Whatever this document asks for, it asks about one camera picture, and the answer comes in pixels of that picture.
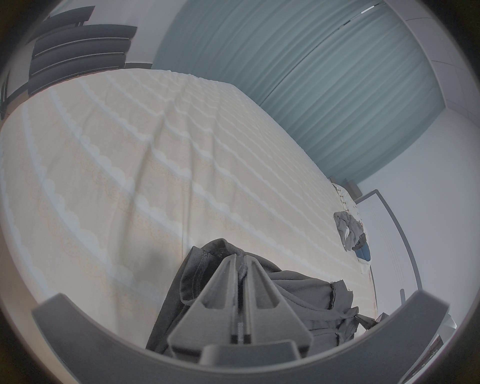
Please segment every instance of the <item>dark gray garment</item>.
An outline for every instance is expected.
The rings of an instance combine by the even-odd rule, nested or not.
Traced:
[[[355,244],[359,242],[360,235],[363,233],[361,223],[355,220],[354,217],[346,211],[335,212],[333,218],[335,219],[336,229],[342,240],[343,247],[346,251],[351,251]],[[348,235],[345,236],[347,228],[349,231]]]
[[[146,349],[169,355],[167,337],[200,295],[224,258],[231,254],[255,257],[293,311],[313,335],[309,355],[351,340],[357,331],[358,307],[352,308],[353,292],[343,280],[328,283],[298,272],[282,271],[272,262],[228,243],[213,240],[192,247],[180,266],[153,327]],[[240,269],[239,280],[246,270]]]

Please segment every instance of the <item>wooden floor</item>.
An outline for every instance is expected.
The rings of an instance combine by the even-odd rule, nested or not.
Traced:
[[[19,342],[0,312],[0,383],[53,384]]]

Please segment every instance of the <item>striped bed sheet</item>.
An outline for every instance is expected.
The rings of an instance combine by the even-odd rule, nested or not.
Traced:
[[[144,347],[189,249],[225,238],[289,269],[344,279],[376,315],[345,252],[340,198],[236,87],[123,69],[54,85],[0,132],[0,224],[38,302],[61,292]]]

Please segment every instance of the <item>gray cloth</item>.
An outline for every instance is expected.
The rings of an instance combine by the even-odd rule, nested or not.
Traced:
[[[343,248],[345,248],[346,251],[351,251],[355,244],[359,242],[360,236],[363,233],[361,223],[346,211],[335,212],[333,218],[335,219],[336,229],[338,229]],[[349,229],[349,233],[345,236],[347,228]]]
[[[146,349],[169,355],[167,337],[193,305],[223,259],[232,254],[255,257],[280,294],[310,330],[313,344],[309,355],[351,340],[357,331],[358,307],[352,308],[353,292],[343,280],[328,283],[298,272],[282,271],[275,264],[235,247],[224,239],[213,240],[201,249],[192,247],[173,279]],[[239,270],[239,279],[245,273]]]

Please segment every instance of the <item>curtain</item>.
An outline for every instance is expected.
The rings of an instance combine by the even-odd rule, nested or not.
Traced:
[[[382,168],[444,108],[417,41],[378,1],[189,1],[152,68],[234,84],[338,181]]]

